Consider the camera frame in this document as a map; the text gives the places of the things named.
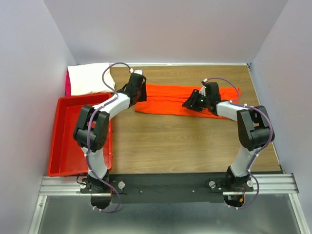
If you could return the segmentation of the orange t-shirt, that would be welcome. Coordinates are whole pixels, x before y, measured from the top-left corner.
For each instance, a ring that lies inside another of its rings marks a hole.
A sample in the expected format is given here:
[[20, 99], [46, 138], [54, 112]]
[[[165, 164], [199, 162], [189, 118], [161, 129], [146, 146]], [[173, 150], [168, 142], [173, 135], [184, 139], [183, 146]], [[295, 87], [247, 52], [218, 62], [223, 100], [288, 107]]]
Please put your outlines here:
[[136, 112], [154, 115], [222, 119], [222, 117], [215, 116], [208, 110], [196, 112], [182, 106], [194, 89], [200, 89], [199, 86], [147, 84], [146, 89], [147, 101], [138, 102], [135, 105]]

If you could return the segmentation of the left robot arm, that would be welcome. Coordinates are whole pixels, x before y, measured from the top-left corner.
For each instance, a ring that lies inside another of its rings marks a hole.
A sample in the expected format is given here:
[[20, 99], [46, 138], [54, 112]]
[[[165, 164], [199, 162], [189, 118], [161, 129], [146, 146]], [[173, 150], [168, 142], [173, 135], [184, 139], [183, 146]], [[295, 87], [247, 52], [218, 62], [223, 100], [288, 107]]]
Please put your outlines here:
[[80, 183], [81, 193], [101, 193], [109, 189], [100, 180], [106, 180], [108, 176], [103, 147], [108, 140], [110, 120], [146, 100], [146, 77], [142, 70], [135, 70], [130, 74], [128, 83], [111, 98], [98, 105], [82, 107], [73, 133], [88, 166], [87, 177]]

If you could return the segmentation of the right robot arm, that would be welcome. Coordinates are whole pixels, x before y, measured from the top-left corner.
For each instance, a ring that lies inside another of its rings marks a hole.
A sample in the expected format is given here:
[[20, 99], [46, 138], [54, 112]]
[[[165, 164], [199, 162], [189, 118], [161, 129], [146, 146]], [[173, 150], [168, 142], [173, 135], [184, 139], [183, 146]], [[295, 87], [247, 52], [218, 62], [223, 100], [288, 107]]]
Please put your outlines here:
[[218, 84], [206, 80], [202, 82], [200, 90], [192, 91], [182, 107], [196, 112], [208, 110], [215, 116], [237, 122], [241, 148], [226, 171], [224, 185], [233, 190], [247, 183], [254, 161], [275, 137], [266, 108], [262, 105], [250, 106], [223, 100]]

